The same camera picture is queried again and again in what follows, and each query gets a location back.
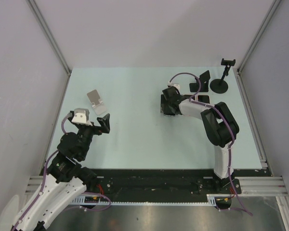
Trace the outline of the clear acrylic phone stand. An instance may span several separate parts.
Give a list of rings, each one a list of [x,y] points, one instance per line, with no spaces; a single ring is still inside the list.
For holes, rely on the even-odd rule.
[[[94,112],[99,116],[107,112],[107,107],[104,104],[99,92],[97,90],[92,90],[87,93],[87,97],[90,101],[90,104]]]

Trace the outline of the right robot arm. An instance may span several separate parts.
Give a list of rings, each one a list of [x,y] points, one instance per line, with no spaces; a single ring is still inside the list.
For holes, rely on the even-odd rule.
[[[215,163],[212,181],[213,189],[224,193],[230,187],[227,179],[233,173],[232,146],[239,133],[239,126],[224,102],[211,105],[194,100],[193,96],[181,95],[179,90],[170,86],[161,94],[161,113],[166,116],[190,116],[203,122],[207,138],[214,146]]]

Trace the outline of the black phone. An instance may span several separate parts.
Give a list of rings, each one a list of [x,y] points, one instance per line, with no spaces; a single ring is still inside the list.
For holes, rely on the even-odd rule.
[[[163,94],[160,96],[160,112],[165,116],[176,116],[175,106]]]

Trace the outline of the pink case phone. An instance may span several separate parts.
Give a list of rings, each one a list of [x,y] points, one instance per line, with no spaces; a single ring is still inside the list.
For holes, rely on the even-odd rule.
[[[199,102],[202,102],[202,103],[210,103],[210,97],[209,97],[209,95],[199,95],[199,96],[197,97],[197,100],[198,100]]]

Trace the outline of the black round-base phone stand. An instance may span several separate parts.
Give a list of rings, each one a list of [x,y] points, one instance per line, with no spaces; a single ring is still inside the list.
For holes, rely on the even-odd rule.
[[[217,94],[224,94],[228,91],[228,84],[224,80],[226,76],[229,75],[229,71],[231,67],[236,64],[236,59],[233,60],[225,60],[224,58],[221,60],[221,65],[224,66],[224,71],[222,77],[220,79],[214,79],[210,83],[210,89]]]

